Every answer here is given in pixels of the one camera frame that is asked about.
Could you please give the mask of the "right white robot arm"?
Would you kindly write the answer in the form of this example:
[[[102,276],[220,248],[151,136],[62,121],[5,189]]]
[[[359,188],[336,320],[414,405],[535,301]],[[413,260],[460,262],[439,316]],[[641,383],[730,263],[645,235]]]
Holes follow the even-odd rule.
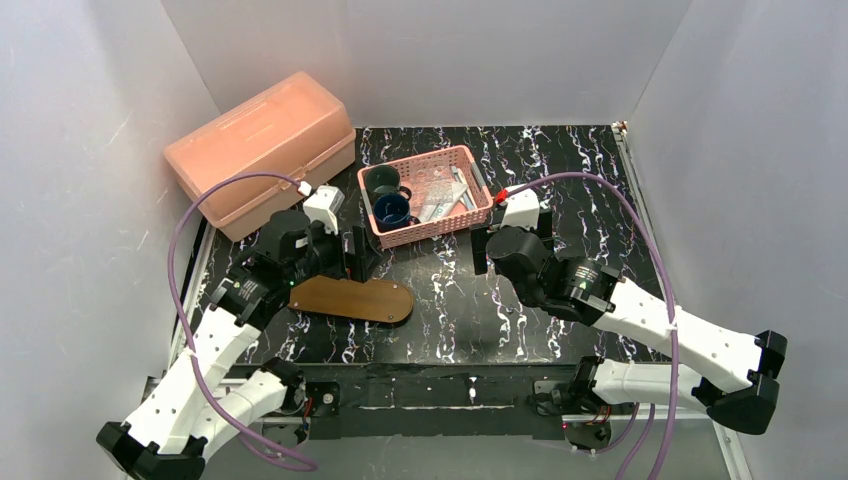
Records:
[[[600,409],[620,404],[666,405],[671,398],[731,430],[764,434],[776,411],[788,340],[766,330],[738,333],[666,303],[587,257],[554,252],[543,232],[482,225],[471,230],[477,274],[493,267],[519,302],[560,320],[627,337],[667,356],[629,364],[601,357],[580,360],[551,405]]]

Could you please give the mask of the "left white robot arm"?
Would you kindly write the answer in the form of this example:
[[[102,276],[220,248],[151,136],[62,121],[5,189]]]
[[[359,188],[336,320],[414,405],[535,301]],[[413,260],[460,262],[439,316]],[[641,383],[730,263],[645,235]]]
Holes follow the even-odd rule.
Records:
[[[125,420],[105,423],[97,444],[133,479],[198,479],[234,436],[249,448],[262,442],[253,421],[285,408],[306,414],[303,372],[278,357],[221,399],[213,391],[295,287],[315,277],[365,282],[375,254],[361,224],[335,231],[298,210],[273,214],[234,259],[198,327],[184,328],[187,345],[153,392]]]

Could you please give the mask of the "pink perforated plastic basket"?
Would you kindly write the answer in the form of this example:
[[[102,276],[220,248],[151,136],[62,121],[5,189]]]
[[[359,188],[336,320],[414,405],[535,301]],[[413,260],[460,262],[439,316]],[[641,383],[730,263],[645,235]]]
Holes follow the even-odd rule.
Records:
[[[449,166],[450,168],[452,166],[457,166],[463,172],[466,180],[470,184],[471,195],[477,206],[475,210],[468,211],[461,201],[459,201],[451,213],[442,219],[430,222],[420,221],[420,223],[416,225],[381,233],[378,230],[373,214],[373,207],[375,203],[371,204],[369,202],[364,184],[364,174],[374,166],[363,167],[357,173],[357,180],[362,193],[363,203],[365,205],[366,221],[367,225],[376,235],[382,249],[393,248],[423,240],[425,238],[444,235],[478,225],[486,220],[489,212],[494,206],[493,196],[480,169],[478,168],[478,164],[474,159],[471,150],[465,145],[452,146],[441,150],[401,158],[381,165],[390,165],[396,168],[400,173],[402,184],[410,190],[411,177],[418,169],[435,166]],[[421,205],[413,200],[413,194],[409,202],[412,215],[417,217]]]

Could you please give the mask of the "dark green mug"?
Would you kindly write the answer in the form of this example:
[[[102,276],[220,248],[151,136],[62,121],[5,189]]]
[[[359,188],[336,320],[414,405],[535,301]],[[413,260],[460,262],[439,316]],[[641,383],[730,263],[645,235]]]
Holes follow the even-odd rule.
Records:
[[[364,174],[364,184],[371,204],[388,194],[400,194],[406,200],[412,197],[411,190],[402,184],[398,170],[390,165],[370,168]]]

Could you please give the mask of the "dark blue mug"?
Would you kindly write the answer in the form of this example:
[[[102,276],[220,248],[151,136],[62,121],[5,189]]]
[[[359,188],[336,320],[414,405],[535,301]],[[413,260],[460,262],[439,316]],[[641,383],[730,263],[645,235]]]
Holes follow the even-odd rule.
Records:
[[[373,214],[381,233],[420,223],[420,220],[411,213],[409,200],[399,193],[381,196],[374,204]]]

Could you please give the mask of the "oval wooden tray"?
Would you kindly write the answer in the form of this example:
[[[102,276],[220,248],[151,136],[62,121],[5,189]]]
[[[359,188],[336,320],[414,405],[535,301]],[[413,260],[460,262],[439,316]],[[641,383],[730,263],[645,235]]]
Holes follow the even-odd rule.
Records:
[[[395,324],[404,321],[412,313],[414,302],[412,292],[405,285],[392,281],[370,279],[361,283],[316,276],[292,289],[289,308],[373,323]]]

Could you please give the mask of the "clear acrylic holder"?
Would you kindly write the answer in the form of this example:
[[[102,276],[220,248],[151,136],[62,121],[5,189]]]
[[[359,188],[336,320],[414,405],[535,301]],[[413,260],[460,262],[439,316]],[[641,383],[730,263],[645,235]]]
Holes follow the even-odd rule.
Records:
[[[425,167],[411,177],[413,200],[420,205],[436,205],[454,199],[459,188],[455,186],[449,166]]]

